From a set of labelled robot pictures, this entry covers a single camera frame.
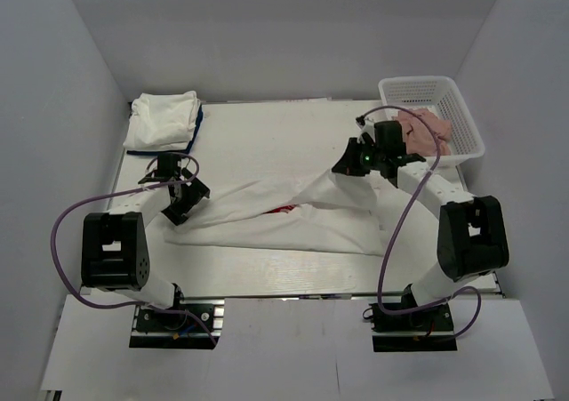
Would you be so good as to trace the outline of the white Coca-Cola print t-shirt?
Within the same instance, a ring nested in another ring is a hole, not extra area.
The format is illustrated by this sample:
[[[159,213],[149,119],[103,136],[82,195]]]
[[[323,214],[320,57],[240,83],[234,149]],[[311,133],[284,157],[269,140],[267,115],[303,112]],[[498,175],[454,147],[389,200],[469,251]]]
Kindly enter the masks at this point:
[[[326,171],[228,186],[201,201],[178,227],[173,245],[381,256],[378,196],[367,178]]]

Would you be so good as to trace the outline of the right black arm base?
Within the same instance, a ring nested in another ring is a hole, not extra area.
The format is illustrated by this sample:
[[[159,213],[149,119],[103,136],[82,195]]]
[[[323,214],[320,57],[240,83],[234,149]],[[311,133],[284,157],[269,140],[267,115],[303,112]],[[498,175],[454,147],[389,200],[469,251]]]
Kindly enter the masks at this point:
[[[378,303],[363,312],[371,325],[375,353],[417,353],[456,351],[454,324],[448,305],[412,314],[388,315]]]

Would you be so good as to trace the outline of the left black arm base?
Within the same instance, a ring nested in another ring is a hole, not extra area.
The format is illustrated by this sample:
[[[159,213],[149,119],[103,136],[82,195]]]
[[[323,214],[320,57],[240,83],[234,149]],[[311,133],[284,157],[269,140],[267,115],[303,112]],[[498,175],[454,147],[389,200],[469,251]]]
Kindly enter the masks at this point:
[[[213,350],[221,336],[225,301],[180,298],[167,314],[137,307],[129,347],[133,349]]]

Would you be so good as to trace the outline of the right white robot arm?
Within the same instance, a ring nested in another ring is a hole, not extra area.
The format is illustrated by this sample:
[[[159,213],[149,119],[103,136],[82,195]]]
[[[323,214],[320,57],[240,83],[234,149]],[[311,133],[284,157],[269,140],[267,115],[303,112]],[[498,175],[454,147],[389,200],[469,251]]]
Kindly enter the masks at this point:
[[[469,290],[469,282],[509,263],[509,247],[499,200],[458,190],[436,173],[436,164],[409,154],[400,124],[379,122],[373,132],[362,132],[348,141],[332,171],[352,177],[378,172],[396,188],[410,194],[388,242],[391,253],[414,203],[420,202],[438,221],[437,261],[417,281],[409,284],[398,309],[377,304],[387,316],[402,316],[420,329],[434,316],[434,308]]]

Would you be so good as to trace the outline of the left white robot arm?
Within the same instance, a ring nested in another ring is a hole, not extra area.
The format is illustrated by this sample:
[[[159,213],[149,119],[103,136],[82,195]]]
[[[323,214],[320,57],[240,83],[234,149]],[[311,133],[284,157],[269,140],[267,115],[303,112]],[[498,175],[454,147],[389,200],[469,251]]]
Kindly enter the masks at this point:
[[[177,300],[180,288],[151,270],[146,227],[159,215],[179,226],[210,195],[196,172],[182,165],[185,157],[181,153],[157,156],[156,167],[148,169],[139,188],[104,213],[88,214],[83,226],[83,285],[158,308],[157,318],[170,329],[186,323],[188,307]]]

